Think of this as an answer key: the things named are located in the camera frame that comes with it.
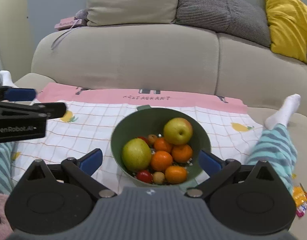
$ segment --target white grid cloth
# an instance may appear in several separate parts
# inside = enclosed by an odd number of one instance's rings
[[[48,120],[46,137],[20,141],[14,147],[18,157],[12,162],[11,177],[16,184],[32,161],[43,159],[46,164],[60,163],[67,157],[81,158],[95,148],[103,152],[103,163],[92,175],[94,179],[120,194],[124,186],[135,186],[122,172],[112,156],[110,138],[115,126],[138,106],[130,104],[90,104],[65,102],[76,118],[74,122],[60,119]],[[201,107],[168,107],[181,111],[197,120],[208,133],[212,153],[225,160],[234,158],[244,163],[251,148],[261,136],[263,126],[255,123],[247,114],[233,114]],[[231,123],[254,126],[246,132],[234,130]],[[196,182],[205,181],[203,171]]]

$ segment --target green basin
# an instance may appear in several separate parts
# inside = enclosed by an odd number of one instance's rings
[[[176,110],[156,107],[151,108],[150,106],[140,106],[137,109],[137,112],[128,115],[118,123],[111,136],[111,151],[114,159],[116,160],[120,168],[123,170],[123,172],[126,173],[127,176],[131,178],[137,186],[178,186],[182,190],[186,190],[186,188],[188,187],[196,186],[197,183],[195,181],[195,177],[197,177],[202,172],[202,169],[198,163],[198,153],[201,149],[209,150],[209,152],[211,152],[210,141],[204,128],[202,128],[202,126],[195,119]],[[185,118],[191,123],[193,127],[193,136],[188,143],[193,149],[193,165],[187,167],[187,181],[182,184],[170,186],[148,184],[134,178],[132,173],[127,170],[127,168],[122,162],[121,153],[123,146],[129,140],[138,136],[147,137],[149,134],[163,134],[164,125],[170,119],[173,119],[175,117]]]

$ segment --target lemon print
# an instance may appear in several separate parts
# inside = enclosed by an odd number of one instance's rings
[[[231,126],[234,130],[236,130],[237,132],[248,132],[249,130],[255,128],[254,126],[253,127],[250,127],[250,126],[244,126],[240,123],[236,123],[236,122],[232,122],[231,123]]]
[[[11,156],[11,161],[14,162],[16,160],[16,158],[18,158],[20,155],[21,155],[21,152],[13,153],[12,156]]]
[[[66,111],[64,116],[60,118],[60,120],[63,121],[63,122],[74,122],[77,119],[78,118],[75,118],[71,111]]]

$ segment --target foot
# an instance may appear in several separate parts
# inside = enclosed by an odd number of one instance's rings
[[[12,82],[11,74],[7,70],[0,71],[0,79],[3,86],[17,88],[17,86]]]
[[[265,120],[265,127],[268,130],[272,130],[279,123],[287,127],[290,117],[297,111],[299,105],[300,95],[294,94],[288,96],[285,99],[283,106]]]

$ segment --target green apple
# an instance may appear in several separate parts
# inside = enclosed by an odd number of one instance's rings
[[[143,139],[135,138],[122,149],[122,162],[129,171],[145,170],[151,161],[151,150]]]
[[[184,118],[176,117],[168,121],[164,126],[164,138],[174,145],[183,145],[189,142],[193,135],[193,127]]]

